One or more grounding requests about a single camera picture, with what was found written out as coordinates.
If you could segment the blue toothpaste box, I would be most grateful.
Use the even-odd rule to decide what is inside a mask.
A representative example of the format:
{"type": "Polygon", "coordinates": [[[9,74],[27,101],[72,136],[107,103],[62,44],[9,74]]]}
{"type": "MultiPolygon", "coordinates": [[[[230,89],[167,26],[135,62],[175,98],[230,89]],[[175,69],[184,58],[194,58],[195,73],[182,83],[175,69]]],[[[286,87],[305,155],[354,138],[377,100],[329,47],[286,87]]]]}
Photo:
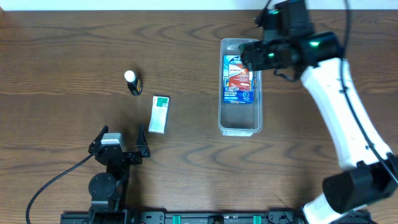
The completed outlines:
{"type": "Polygon", "coordinates": [[[254,75],[252,79],[251,91],[236,91],[228,86],[228,64],[230,61],[239,60],[238,55],[224,55],[223,65],[221,70],[221,90],[222,99],[224,103],[237,103],[237,104],[252,104],[254,101],[254,75]]]}

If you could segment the white green medicine box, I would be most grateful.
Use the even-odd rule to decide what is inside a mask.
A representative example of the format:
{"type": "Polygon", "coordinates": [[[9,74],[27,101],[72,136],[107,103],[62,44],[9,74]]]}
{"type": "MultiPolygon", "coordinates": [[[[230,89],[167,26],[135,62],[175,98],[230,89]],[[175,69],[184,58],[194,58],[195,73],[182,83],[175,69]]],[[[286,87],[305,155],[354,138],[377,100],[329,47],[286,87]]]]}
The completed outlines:
{"type": "Polygon", "coordinates": [[[166,96],[153,96],[152,113],[149,123],[150,133],[165,133],[170,98],[166,96]]]}

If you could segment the dark bottle white cap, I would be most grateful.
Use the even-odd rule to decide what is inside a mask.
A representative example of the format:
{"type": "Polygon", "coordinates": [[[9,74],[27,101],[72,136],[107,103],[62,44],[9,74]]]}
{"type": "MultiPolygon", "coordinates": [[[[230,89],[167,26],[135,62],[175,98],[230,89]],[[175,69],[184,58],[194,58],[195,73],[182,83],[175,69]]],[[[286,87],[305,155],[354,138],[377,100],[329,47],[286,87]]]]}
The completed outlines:
{"type": "Polygon", "coordinates": [[[132,70],[124,73],[124,78],[127,81],[127,87],[132,95],[139,96],[142,93],[141,79],[132,70]]]}

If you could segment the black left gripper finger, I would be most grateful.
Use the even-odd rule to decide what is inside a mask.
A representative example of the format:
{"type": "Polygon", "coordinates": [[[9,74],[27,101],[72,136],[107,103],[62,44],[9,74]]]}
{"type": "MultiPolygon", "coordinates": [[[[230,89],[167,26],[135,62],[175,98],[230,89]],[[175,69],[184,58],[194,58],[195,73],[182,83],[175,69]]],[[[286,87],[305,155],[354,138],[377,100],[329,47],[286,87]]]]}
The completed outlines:
{"type": "Polygon", "coordinates": [[[146,141],[145,133],[144,133],[144,127],[143,124],[139,125],[139,130],[137,132],[137,139],[136,139],[136,147],[138,148],[139,151],[148,151],[149,146],[146,141]]]}
{"type": "Polygon", "coordinates": [[[101,140],[103,138],[103,136],[108,133],[108,126],[104,125],[102,130],[99,132],[99,134],[97,135],[97,137],[95,137],[95,139],[92,141],[92,143],[90,144],[90,148],[91,149],[96,149],[98,146],[101,145],[101,140]]]}

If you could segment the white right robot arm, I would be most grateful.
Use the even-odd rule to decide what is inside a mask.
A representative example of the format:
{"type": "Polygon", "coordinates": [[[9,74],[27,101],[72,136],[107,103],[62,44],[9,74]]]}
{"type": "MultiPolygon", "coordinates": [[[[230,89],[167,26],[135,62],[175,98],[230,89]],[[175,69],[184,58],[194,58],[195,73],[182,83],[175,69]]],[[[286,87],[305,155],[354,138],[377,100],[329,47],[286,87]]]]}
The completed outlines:
{"type": "Polygon", "coordinates": [[[265,7],[255,18],[263,38],[242,44],[239,53],[250,71],[272,70],[301,81],[329,130],[340,174],[322,182],[322,193],[301,209],[280,210],[286,223],[371,223],[368,205],[397,190],[397,156],[373,126],[354,86],[345,57],[348,41],[315,31],[304,1],[265,7]]]}

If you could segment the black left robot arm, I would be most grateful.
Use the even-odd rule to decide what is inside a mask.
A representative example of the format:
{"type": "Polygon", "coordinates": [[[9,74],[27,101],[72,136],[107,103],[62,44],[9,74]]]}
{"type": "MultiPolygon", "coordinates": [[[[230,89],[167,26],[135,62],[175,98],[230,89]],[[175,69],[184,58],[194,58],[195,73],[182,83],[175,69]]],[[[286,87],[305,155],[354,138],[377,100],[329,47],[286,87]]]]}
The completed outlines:
{"type": "Polygon", "coordinates": [[[96,174],[89,183],[91,207],[99,212],[119,211],[126,199],[130,167],[142,164],[150,156],[143,125],[139,126],[136,139],[137,151],[127,152],[121,133],[110,133],[104,126],[89,146],[88,152],[106,171],[96,174]]]}

